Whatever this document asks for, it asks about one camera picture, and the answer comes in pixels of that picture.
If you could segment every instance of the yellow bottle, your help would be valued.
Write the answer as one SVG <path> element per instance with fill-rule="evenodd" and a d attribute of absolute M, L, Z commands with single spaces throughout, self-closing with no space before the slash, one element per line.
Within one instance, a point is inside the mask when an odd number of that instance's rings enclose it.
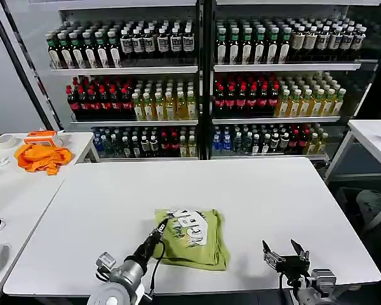
<path fill-rule="evenodd" d="M 288 116 L 290 118 L 296 118 L 301 93 L 302 93 L 302 91 L 300 91 L 299 89 L 296 89 L 293 92 L 293 97 L 288 101 L 288 108 L 286 109 L 286 116 Z"/>
<path fill-rule="evenodd" d="M 183 91 L 178 91 L 178 102 L 177 102 L 177 119 L 183 120 L 188 119 L 188 108 L 186 107 L 186 101 Z"/>
<path fill-rule="evenodd" d="M 330 115 L 330 108 L 333 104 L 333 101 L 335 100 L 333 97 L 335 96 L 335 90 L 329 89 L 326 93 L 326 98 L 323 100 L 320 110 L 319 110 L 319 116 L 329 116 Z"/>
<path fill-rule="evenodd" d="M 288 108 L 288 96 L 290 91 L 285 89 L 283 94 L 281 94 L 280 99 L 278 100 L 277 107 L 275 109 L 275 117 L 283 118 L 286 116 L 286 110 Z"/>
<path fill-rule="evenodd" d="M 301 118 L 306 116 L 307 109 L 309 108 L 309 104 L 311 102 L 312 98 L 312 90 L 306 89 L 304 97 L 299 101 L 299 108 L 298 108 L 298 116 Z"/>
<path fill-rule="evenodd" d="M 306 116 L 319 116 L 319 109 L 322 104 L 322 100 L 324 99 L 324 90 L 319 89 L 317 91 L 316 97 L 311 98 L 311 102 L 309 103 L 309 108 L 306 112 Z"/>

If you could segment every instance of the bottle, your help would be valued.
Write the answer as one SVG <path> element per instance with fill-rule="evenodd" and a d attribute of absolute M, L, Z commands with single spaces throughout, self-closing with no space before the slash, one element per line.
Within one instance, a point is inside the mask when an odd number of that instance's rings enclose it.
<path fill-rule="evenodd" d="M 312 133 L 311 140 L 306 144 L 302 154 L 314 154 L 315 147 L 319 142 L 318 134 L 316 132 Z"/>
<path fill-rule="evenodd" d="M 255 52 L 254 52 L 254 64 L 261 64 L 262 57 L 264 55 L 264 37 L 265 28 L 259 27 L 257 29 L 257 40 L 255 41 Z"/>
<path fill-rule="evenodd" d="M 145 92 L 143 94 L 143 98 L 144 98 L 145 120 L 152 121 L 152 102 L 150 98 L 150 93 Z"/>
<path fill-rule="evenodd" d="M 226 29 L 224 27 L 218 30 L 218 39 L 216 42 L 216 54 L 217 54 L 217 64 L 223 65 L 226 56 Z"/>
<path fill-rule="evenodd" d="M 189 119 L 197 119 L 196 115 L 196 104 L 193 91 L 187 92 L 187 106 Z"/>
<path fill-rule="evenodd" d="M 103 33 L 102 32 L 96 32 L 95 33 L 96 42 L 97 42 L 97 53 L 99 55 L 100 59 L 100 67 L 108 68 L 109 67 L 109 60 L 107 56 L 107 50 L 104 45 L 103 41 Z"/>
<path fill-rule="evenodd" d="M 60 48 L 53 37 L 52 33 L 45 34 L 46 42 L 48 43 L 48 54 L 50 54 L 51 61 L 55 69 L 62 69 L 62 53 Z"/>
<path fill-rule="evenodd" d="M 306 89 L 304 97 L 300 99 L 299 102 L 299 108 L 298 108 L 298 116 L 299 117 L 304 117 L 307 116 L 307 110 L 311 104 L 312 100 L 312 90 L 311 89 Z"/>
<path fill-rule="evenodd" d="M 280 44 L 278 63 L 285 64 L 288 52 L 290 49 L 290 38 L 291 38 L 292 29 L 290 27 L 284 28 L 283 31 L 283 40 Z"/>
<path fill-rule="evenodd" d="M 66 40 L 66 34 L 65 33 L 59 33 L 58 34 L 58 40 L 61 44 L 61 53 L 63 56 L 63 60 L 65 61 L 65 68 L 68 69 L 74 69 L 74 56 L 73 53 L 70 52 L 70 47 L 68 44 L 68 41 Z"/>
<path fill-rule="evenodd" d="M 134 136 L 131 138 L 131 141 L 133 142 L 134 158 L 139 158 L 139 157 L 141 157 L 140 146 L 138 145 L 138 138 L 137 138 L 137 136 L 134 135 Z"/>
<path fill-rule="evenodd" d="M 243 49 L 241 54 L 241 63 L 246 65 L 250 62 L 251 55 L 251 33 L 253 29 L 251 27 L 246 27 L 244 29 L 244 40 L 243 40 Z"/>
<path fill-rule="evenodd" d="M 114 67 L 120 68 L 120 67 L 122 67 L 122 65 L 121 65 L 121 49 L 120 49 L 120 46 L 116 42 L 116 32 L 111 30 L 107 33 L 107 36 L 109 37 L 109 51 L 110 51 L 111 57 L 113 59 Z"/>
<path fill-rule="evenodd" d="M 137 93 L 133 93 L 131 96 L 134 103 L 134 112 L 137 121 L 145 121 L 145 110 L 144 105 L 141 103 L 140 98 L 138 97 Z"/>
<path fill-rule="evenodd" d="M 172 100 L 172 92 L 165 93 L 165 102 L 166 102 L 166 119 L 168 121 L 173 121 L 175 119 L 175 110 Z"/>
<path fill-rule="evenodd" d="M 271 135 L 269 133 L 266 133 L 264 135 L 264 141 L 262 142 L 262 154 L 266 154 L 269 150 L 269 144 L 270 144 Z"/>
<path fill-rule="evenodd" d="M 271 36 L 268 45 L 268 53 L 267 53 L 267 64 L 273 64 L 275 61 L 275 55 L 277 52 L 277 39 L 278 39 L 279 29 L 277 27 L 273 27 L 271 29 Z"/>
<path fill-rule="evenodd" d="M 324 132 L 321 134 L 321 139 L 319 142 L 317 142 L 315 149 L 314 149 L 314 154 L 324 154 L 324 150 L 326 149 L 326 143 L 328 141 L 329 134 L 327 132 Z"/>

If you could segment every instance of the bottle label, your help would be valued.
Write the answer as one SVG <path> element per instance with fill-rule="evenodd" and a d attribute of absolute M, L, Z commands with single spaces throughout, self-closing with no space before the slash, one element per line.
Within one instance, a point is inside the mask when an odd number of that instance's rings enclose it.
<path fill-rule="evenodd" d="M 144 48 L 146 52 L 155 51 L 155 42 L 153 37 L 144 38 Z"/>
<path fill-rule="evenodd" d="M 134 147 L 134 155 L 136 158 L 140 157 L 140 149 L 138 147 Z"/>
<path fill-rule="evenodd" d="M 302 47 L 304 46 L 304 41 L 305 41 L 305 35 L 297 34 L 297 33 L 292 34 L 291 48 L 295 50 L 302 49 Z"/>
<path fill-rule="evenodd" d="M 302 106 L 301 106 L 300 112 L 299 112 L 299 116 L 300 117 L 305 116 L 308 108 L 309 108 L 309 103 L 302 103 Z"/>
<path fill-rule="evenodd" d="M 51 50 L 48 52 L 50 54 L 51 60 L 55 66 L 56 69 L 61 69 L 61 61 L 59 60 L 58 53 L 54 50 Z"/>
<path fill-rule="evenodd" d="M 233 106 L 234 106 L 234 100 L 225 100 L 225 101 L 224 101 L 224 104 L 225 104 L 227 107 L 233 107 Z"/>
<path fill-rule="evenodd" d="M 123 108 L 122 103 L 112 103 L 113 109 L 121 110 Z"/>
<path fill-rule="evenodd" d="M 133 49 L 135 53 L 142 53 L 144 52 L 144 42 L 142 38 L 133 38 Z"/>
<path fill-rule="evenodd" d="M 268 104 L 270 105 L 270 106 L 277 106 L 277 103 L 278 103 L 278 100 L 276 100 L 276 99 L 274 99 L 274 98 L 270 98 L 269 100 L 268 100 Z"/>
<path fill-rule="evenodd" d="M 142 121 L 143 120 L 143 117 L 142 117 L 142 111 L 141 111 L 141 107 L 134 107 L 134 112 L 135 112 L 135 116 L 137 117 L 137 121 Z"/>
<path fill-rule="evenodd" d="M 299 103 L 293 103 L 292 104 L 290 118 L 294 118 L 297 116 L 298 108 L 299 108 Z"/>
<path fill-rule="evenodd" d="M 168 37 L 158 37 L 158 50 L 160 52 L 168 52 L 170 50 L 170 43 L 168 42 Z"/>
<path fill-rule="evenodd" d="M 103 68 L 108 68 L 109 63 L 107 61 L 107 54 L 105 49 L 98 49 L 97 52 L 99 53 L 100 57 L 100 63 L 102 64 Z"/>
<path fill-rule="evenodd" d="M 152 109 L 150 106 L 145 106 L 145 118 L 147 121 L 152 121 Z"/>
<path fill-rule="evenodd" d="M 326 116 L 329 113 L 330 106 L 331 106 L 331 102 L 325 103 L 323 111 L 322 111 L 322 116 Z"/>
<path fill-rule="evenodd" d="M 166 117 L 169 121 L 173 120 L 173 108 L 166 106 Z"/>
<path fill-rule="evenodd" d="M 93 50 L 86 49 L 86 55 L 88 56 L 89 64 L 92 69 L 96 68 L 96 58 Z"/>
<path fill-rule="evenodd" d="M 321 103 L 315 103 L 312 109 L 311 116 L 318 116 Z"/>
<path fill-rule="evenodd" d="M 312 50 L 315 47 L 316 38 L 318 38 L 318 35 L 306 35 L 304 49 Z"/>
<path fill-rule="evenodd" d="M 279 51 L 279 64 L 285 64 L 286 56 L 288 55 L 288 51 L 290 49 L 290 46 L 288 44 L 282 45 L 280 51 Z"/>
<path fill-rule="evenodd" d="M 65 59 L 65 62 L 68 66 L 68 69 L 75 68 L 69 51 L 68 50 L 62 50 L 62 55 L 63 55 L 63 58 Z"/>
<path fill-rule="evenodd" d="M 262 59 L 262 53 L 264 52 L 264 45 L 259 44 L 255 48 L 255 55 L 254 55 L 254 64 L 258 65 L 261 62 Z"/>
<path fill-rule="evenodd" d="M 113 48 L 113 49 L 110 49 L 110 53 L 112 54 L 114 67 L 116 68 L 121 67 L 119 50 L 116 48 Z"/>
<path fill-rule="evenodd" d="M 277 52 L 277 45 L 272 44 L 268 48 L 267 64 L 273 64 L 275 59 L 275 53 Z"/>
<path fill-rule="evenodd" d="M 73 50 L 73 52 L 74 52 L 75 59 L 76 59 L 76 62 L 77 62 L 77 65 L 79 66 L 79 68 L 81 68 L 81 69 L 86 68 L 84 66 L 84 61 L 83 61 L 81 50 Z"/>
<path fill-rule="evenodd" d="M 157 117 L 160 121 L 164 119 L 164 109 L 162 106 L 157 106 Z"/>
<path fill-rule="evenodd" d="M 125 54 L 130 54 L 133 51 L 133 43 L 131 42 L 131 38 L 121 38 L 120 43 Z"/>
<path fill-rule="evenodd" d="M 171 36 L 171 49 L 174 52 L 180 52 L 182 51 L 182 37 L 174 37 Z"/>
<path fill-rule="evenodd" d="M 337 102 L 335 107 L 333 108 L 332 114 L 336 116 L 338 112 L 340 111 L 340 108 L 342 107 L 343 102 Z"/>
<path fill-rule="evenodd" d="M 243 46 L 243 59 L 242 64 L 246 65 L 250 61 L 250 52 L 251 52 L 251 46 L 249 44 L 246 44 Z"/>
<path fill-rule="evenodd" d="M 193 35 L 191 37 L 184 36 L 182 39 L 184 40 L 184 51 L 192 52 L 195 48 Z"/>
<path fill-rule="evenodd" d="M 224 57 L 226 54 L 226 46 L 218 46 L 217 48 L 217 64 L 224 64 Z"/>
<path fill-rule="evenodd" d="M 246 100 L 237 100 L 236 104 L 239 107 L 243 107 L 246 105 Z"/>

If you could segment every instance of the white desk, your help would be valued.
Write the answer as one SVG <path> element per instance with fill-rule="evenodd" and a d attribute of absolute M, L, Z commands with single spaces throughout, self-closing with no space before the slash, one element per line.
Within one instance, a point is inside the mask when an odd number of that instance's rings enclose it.
<path fill-rule="evenodd" d="M 70 171 L 4 292 L 88 296 L 102 284 L 95 277 L 97 257 L 108 251 L 121 263 L 155 227 L 154 210 L 174 207 L 222 213 L 231 260 L 227 271 L 162 264 L 157 294 L 277 288 L 278 275 L 262 258 L 263 239 L 288 255 L 293 238 L 311 252 L 311 268 L 330 268 L 339 285 L 381 279 L 306 158 L 97 163 Z M 154 262 L 144 279 L 147 290 Z"/>
<path fill-rule="evenodd" d="M 343 161 L 347 151 L 349 151 L 354 140 L 363 145 L 367 151 L 381 163 L 381 119 L 362 120 L 352 119 L 349 121 L 351 128 L 345 136 L 342 144 L 336 152 L 333 161 L 331 162 L 325 174 L 324 181 L 327 183 L 333 176 L 334 170 Z M 366 225 L 364 231 L 369 231 L 381 223 L 381 212 Z"/>

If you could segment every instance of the beverage bottle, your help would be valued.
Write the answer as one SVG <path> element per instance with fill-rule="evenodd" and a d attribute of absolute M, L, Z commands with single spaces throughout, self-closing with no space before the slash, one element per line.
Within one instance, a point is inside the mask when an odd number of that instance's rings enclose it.
<path fill-rule="evenodd" d="M 244 137 L 243 140 L 243 153 L 245 154 L 250 154 L 251 153 L 251 145 L 253 143 L 253 133 L 252 132 L 247 132 L 246 136 Z"/>
<path fill-rule="evenodd" d="M 137 93 L 133 93 L 131 96 L 134 103 L 134 112 L 137 118 L 137 121 L 145 121 L 145 110 L 144 105 L 141 103 L 140 98 Z"/>
<path fill-rule="evenodd" d="M 277 52 L 278 32 L 279 29 L 277 27 L 273 27 L 271 29 L 271 36 L 268 44 L 267 64 L 273 64 L 275 61 L 275 55 Z"/>
<path fill-rule="evenodd" d="M 243 49 L 241 54 L 241 63 L 246 65 L 250 62 L 251 55 L 251 33 L 253 29 L 251 27 L 247 27 L 244 29 L 244 40 L 243 40 Z"/>
<path fill-rule="evenodd" d="M 166 102 L 166 119 L 168 121 L 173 121 L 175 119 L 175 108 L 172 100 L 172 93 L 165 93 L 165 102 Z"/>
<path fill-rule="evenodd" d="M 108 46 L 108 49 L 110 51 L 114 67 L 120 68 L 120 67 L 122 67 L 121 59 L 123 57 L 123 53 L 121 51 L 120 46 L 117 44 L 116 32 L 111 30 L 107 33 L 107 36 L 109 37 L 109 44 L 107 46 Z"/>
<path fill-rule="evenodd" d="M 235 65 L 239 56 L 239 29 L 231 29 L 231 40 L 229 43 L 229 64 Z"/>
<path fill-rule="evenodd" d="M 241 152 L 241 145 L 242 145 L 243 140 L 241 139 L 241 132 L 236 133 L 236 137 L 233 140 L 233 151 L 235 153 L 240 153 Z"/>
<path fill-rule="evenodd" d="M 226 29 L 224 27 L 218 30 L 218 39 L 216 42 L 216 54 L 217 54 L 217 64 L 223 65 L 226 56 Z"/>
<path fill-rule="evenodd" d="M 292 43 L 290 48 L 290 59 L 291 61 L 299 61 L 299 55 L 302 51 L 305 41 L 305 27 L 300 26 L 298 29 L 292 33 Z"/>
<path fill-rule="evenodd" d="M 75 58 L 73 56 L 73 53 L 70 51 L 71 47 L 69 46 L 68 40 L 66 39 L 66 34 L 65 33 L 59 33 L 58 34 L 58 40 L 60 41 L 61 47 L 61 53 L 63 60 L 65 62 L 64 67 L 67 69 L 74 69 L 74 61 Z"/>
<path fill-rule="evenodd" d="M 45 34 L 45 39 L 48 43 L 48 54 L 50 54 L 54 68 L 62 69 L 61 58 L 63 58 L 63 56 L 61 49 L 58 47 L 56 39 L 54 38 L 54 34 L 52 32 Z"/>
<path fill-rule="evenodd" d="M 188 108 L 183 91 L 178 92 L 177 119 L 188 119 Z"/>
<path fill-rule="evenodd" d="M 300 134 L 300 136 L 298 138 L 298 147 L 297 147 L 297 153 L 298 154 L 303 154 L 303 151 L 304 151 L 306 144 L 307 144 L 307 141 L 309 139 L 309 133 L 310 133 L 310 130 L 306 129 Z"/>
<path fill-rule="evenodd" d="M 288 52 L 290 50 L 291 31 L 292 29 L 290 27 L 284 28 L 283 39 L 279 48 L 279 56 L 278 56 L 279 64 L 285 64 L 286 58 L 288 56 Z"/>
<path fill-rule="evenodd" d="M 269 144 L 270 144 L 271 135 L 269 133 L 266 133 L 264 135 L 264 140 L 262 142 L 262 154 L 266 154 L 269 150 Z"/>
<path fill-rule="evenodd" d="M 188 105 L 189 119 L 197 119 L 196 104 L 195 104 L 193 91 L 188 91 L 187 93 L 187 105 Z"/>
<path fill-rule="evenodd" d="M 270 145 L 269 145 L 269 152 L 274 153 L 277 151 L 279 143 L 279 134 L 277 132 L 272 134 Z"/>

